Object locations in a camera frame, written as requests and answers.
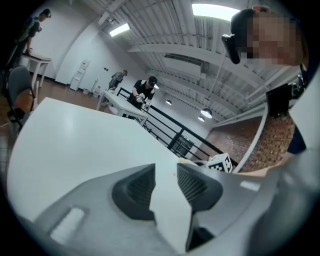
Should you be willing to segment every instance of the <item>white table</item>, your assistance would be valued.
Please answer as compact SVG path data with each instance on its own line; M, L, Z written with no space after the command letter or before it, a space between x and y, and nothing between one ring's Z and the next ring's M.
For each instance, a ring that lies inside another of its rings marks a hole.
M113 104L113 106L118 110L118 113L116 114L117 116L122 117L123 115L129 115L141 119L140 125L144 126L145 122L148 119L148 116L145 113L143 113L140 109L136 108L123 98L120 98L106 90L102 91L100 100L98 102L98 105L96 106L96 110L100 110L101 104L105 98L110 101L110 103Z
M14 210L33 222L85 181L155 163L150 209L159 232L183 253L191 207L178 186L178 161L134 120L45 98L15 142L7 194Z
M41 65L44 65L44 69L43 69L43 72L42 72L42 77L41 77L41 81L40 81L40 85L39 85L39 87L41 88L42 84L44 82L44 78L45 78L45 75L46 75L47 67L48 67L49 63L51 62L51 59L47 58L47 57L43 57L43 56L37 55L35 53L31 53L31 54L24 53L22 56L29 60L28 69L30 68L30 62L35 62L36 63L35 71L33 73L32 82L31 82L32 83L32 89L35 88L35 83L36 83L36 80L37 80L39 69L40 69Z

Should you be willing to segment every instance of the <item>brown brick wall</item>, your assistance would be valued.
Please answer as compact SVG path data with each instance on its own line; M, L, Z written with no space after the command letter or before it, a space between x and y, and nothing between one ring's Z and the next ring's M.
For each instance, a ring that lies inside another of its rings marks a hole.
M255 117L213 128L206 140L239 163L254 139L260 122L261 117ZM279 118L268 116L260 139L241 172L252 172L277 164L289 146L294 128L289 115ZM211 156L217 155L204 144L200 148ZM199 150L195 154L201 159L208 158Z

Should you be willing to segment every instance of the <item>black railing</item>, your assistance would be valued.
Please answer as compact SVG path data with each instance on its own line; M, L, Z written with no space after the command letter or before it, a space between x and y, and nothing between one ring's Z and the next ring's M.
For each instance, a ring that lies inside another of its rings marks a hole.
M128 98L127 95L122 94L121 92L125 92L128 95L130 95L131 93L124 89L124 88L120 88L119 92L117 93L117 96L121 95L123 97L125 97L126 99ZM204 138L200 137L198 134L194 133L192 130L190 130L189 128L185 127L182 123L178 122L177 120L173 119L171 116L167 115L166 113L162 112L160 109L156 108L155 106L151 105L151 109L154 110L155 112L157 112L158 114L160 114L161 116L165 117L166 119L168 119L169 121L171 121L172 123L174 123L175 125L177 125L178 127L180 127L181 129L179 131L175 131L173 128L171 128L170 126L168 126L166 123L164 123L163 121L159 120L157 117L155 117L154 115L152 115L149 112L146 112L146 114L148 114L150 117L154 118L155 120L157 120L159 123L161 123L162 125L164 125L165 127L167 127L169 130L171 130L172 132L175 133L175 136L172 137L169 134L167 134L165 131L163 131L162 129L160 129L159 127L157 127L154 123L152 123L150 120L146 120L145 124L144 124L144 128L148 131L148 133L152 134L155 136L155 138L157 140L162 141L169 150L173 151L176 155L178 154L179 157L185 157L185 155L183 155L181 152L179 152L178 150L176 150L175 148L173 148L174 145L179 145L180 147L184 148L185 150L187 150L188 153L190 153L191 155L193 155L195 158L199 159L199 160L203 160L200 157L198 157L197 155L195 155L194 153L191 152L191 148L187 148L186 146L184 146L182 143L179 142L180 138L183 138L182 133L184 131L186 131L187 133L189 133L190 135L192 135L193 137L195 137L197 140L199 140L200 142L202 142L203 144L205 144L206 146L208 146L210 149L214 150L215 152L217 152L218 154L223 154L224 152L222 152L220 149L218 149L217 147L215 147L214 145L212 145L210 142L208 142L207 140L205 140ZM152 131L152 129L150 129L149 127L147 127L147 123L151 124L153 127L155 127L157 130L159 130L162 134L164 134L165 136L167 136L171 141L170 143L167 143L164 139L162 139L161 137L159 137L158 134L156 134L154 131ZM203 151L201 148L199 148L198 146L192 144L192 147L195 147L196 149L198 149L199 151L201 151L202 153L204 153L206 156L210 156L207 152ZM232 158L230 158L232 164L234 166L237 166L238 163L233 160Z

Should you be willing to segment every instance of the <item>wooden floor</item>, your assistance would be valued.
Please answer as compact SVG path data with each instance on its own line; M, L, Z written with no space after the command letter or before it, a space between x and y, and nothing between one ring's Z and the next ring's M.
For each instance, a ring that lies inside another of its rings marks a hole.
M85 95L81 91L74 91L64 85L59 85L50 80L43 81L42 88L38 91L38 103L45 97L50 97L63 102L79 105L85 108L95 110L98 99L92 95ZM16 108L29 111L32 105L32 97L28 91L23 92L16 101ZM14 140L11 138L8 125L7 112L10 110L7 99L0 97L0 171L2 187L6 190L7 169L9 166L11 152L14 146ZM101 109L104 112L112 114L108 108Z

